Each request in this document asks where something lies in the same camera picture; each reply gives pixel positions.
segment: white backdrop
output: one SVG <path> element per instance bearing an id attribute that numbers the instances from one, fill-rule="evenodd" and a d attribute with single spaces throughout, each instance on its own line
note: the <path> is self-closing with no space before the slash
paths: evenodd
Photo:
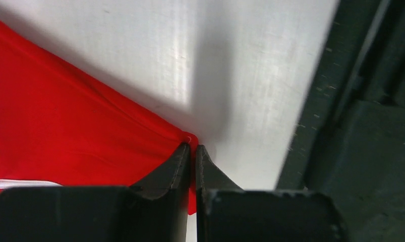
<path id="1" fill-rule="evenodd" d="M 0 0 L 0 20 L 198 135 L 242 188 L 273 189 L 336 4 Z"/>

